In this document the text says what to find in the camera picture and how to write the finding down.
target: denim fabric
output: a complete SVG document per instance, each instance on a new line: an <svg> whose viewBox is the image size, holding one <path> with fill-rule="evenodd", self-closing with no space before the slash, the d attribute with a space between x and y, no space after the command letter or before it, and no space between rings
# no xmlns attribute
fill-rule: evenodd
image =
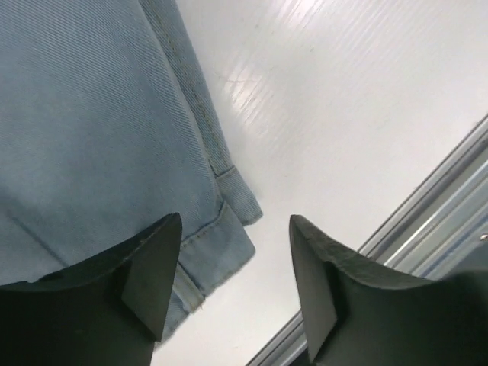
<svg viewBox="0 0 488 366"><path fill-rule="evenodd" d="M254 223L261 216L261 210L255 200L248 199L252 194L233 167L207 84L175 0L140 0L140 3L197 121L223 199L242 223Z"/></svg>
<svg viewBox="0 0 488 366"><path fill-rule="evenodd" d="M173 1L0 4L0 283L179 212L165 338L246 263L261 216Z"/></svg>

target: jeans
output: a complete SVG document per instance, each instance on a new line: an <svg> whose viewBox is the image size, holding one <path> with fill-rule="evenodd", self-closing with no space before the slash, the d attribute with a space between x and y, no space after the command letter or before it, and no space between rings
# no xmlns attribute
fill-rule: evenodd
<svg viewBox="0 0 488 366"><path fill-rule="evenodd" d="M0 284L35 281L179 212L168 338L254 248L174 0L0 4Z"/></svg>

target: metal strip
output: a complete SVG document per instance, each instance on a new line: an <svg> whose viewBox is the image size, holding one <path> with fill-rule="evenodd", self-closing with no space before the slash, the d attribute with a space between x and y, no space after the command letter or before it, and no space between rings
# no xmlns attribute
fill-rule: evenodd
<svg viewBox="0 0 488 366"><path fill-rule="evenodd" d="M441 194L453 185L488 147L488 115L456 146L438 168L393 212L387 221L358 250L380 260L381 255L425 212ZM301 312L247 364L247 366L288 366L307 347Z"/></svg>

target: white floor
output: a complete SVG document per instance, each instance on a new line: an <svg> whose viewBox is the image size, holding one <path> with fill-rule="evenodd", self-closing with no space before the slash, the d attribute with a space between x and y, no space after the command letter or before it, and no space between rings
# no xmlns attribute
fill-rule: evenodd
<svg viewBox="0 0 488 366"><path fill-rule="evenodd" d="M289 215L358 248L488 111L488 3L178 3L265 217L153 366L240 366L299 308Z"/></svg>

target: denim cuff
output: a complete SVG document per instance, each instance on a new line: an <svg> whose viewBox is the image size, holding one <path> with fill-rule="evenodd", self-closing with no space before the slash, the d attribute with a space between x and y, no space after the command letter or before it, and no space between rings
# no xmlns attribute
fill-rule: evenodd
<svg viewBox="0 0 488 366"><path fill-rule="evenodd" d="M235 166L217 176L217 185L242 225L251 225L262 217L258 201Z"/></svg>
<svg viewBox="0 0 488 366"><path fill-rule="evenodd" d="M181 244L163 341L254 252L241 221L224 201L217 217Z"/></svg>

